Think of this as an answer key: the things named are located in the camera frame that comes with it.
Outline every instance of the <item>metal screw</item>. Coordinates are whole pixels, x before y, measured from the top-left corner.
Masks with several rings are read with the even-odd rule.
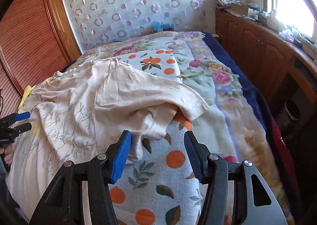
[[[209,158],[210,158],[211,160],[214,160],[214,161],[215,161],[215,160],[218,160],[219,157],[218,157],[217,154],[212,153],[212,154],[209,155]]]
[[[65,161],[64,162],[64,167],[70,167],[72,166],[72,162],[71,161]]]
[[[105,158],[107,158],[107,155],[102,153],[102,154],[99,154],[97,158],[98,158],[98,160],[104,160]]]
[[[247,167],[251,167],[251,166],[253,165],[252,161],[250,161],[250,160],[245,160],[245,161],[243,162],[243,164],[244,164],[245,166],[247,166]]]

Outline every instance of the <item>cardboard box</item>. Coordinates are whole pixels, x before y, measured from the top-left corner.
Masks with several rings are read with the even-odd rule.
[[[254,15],[259,15],[259,11],[256,11],[256,10],[248,8],[247,6],[238,5],[235,3],[231,3],[231,11],[239,15],[245,15],[252,18],[254,18]]]

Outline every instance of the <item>bed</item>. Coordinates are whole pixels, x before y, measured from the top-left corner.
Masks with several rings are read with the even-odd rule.
[[[142,159],[126,165],[122,178],[110,186],[119,224],[197,222],[206,188],[194,178],[186,155],[182,139],[187,130],[193,130],[200,143],[228,161],[241,163],[250,159],[273,191],[288,223],[294,224],[299,214],[299,200],[291,157],[278,136],[264,98],[211,34],[161,32],[105,44],[89,50],[64,74],[58,75],[71,75],[89,61],[107,59],[183,83],[208,105],[192,122],[178,111],[161,140],[142,138]],[[26,111],[34,92],[36,88],[20,112]],[[81,114],[82,119],[88,115]],[[29,122],[33,128],[16,140],[14,161],[6,183],[14,200],[31,218],[62,163],[67,159],[75,163],[88,161],[91,155],[87,154],[90,152],[87,144],[75,145],[70,151],[65,148],[67,144],[61,146],[56,137],[52,139],[43,116],[32,112]],[[47,153],[39,154],[48,147]],[[57,149],[64,149],[63,157],[55,154]],[[224,224],[231,224],[232,197],[233,185],[229,185]],[[87,200],[84,198],[83,202],[85,219],[89,220]]]

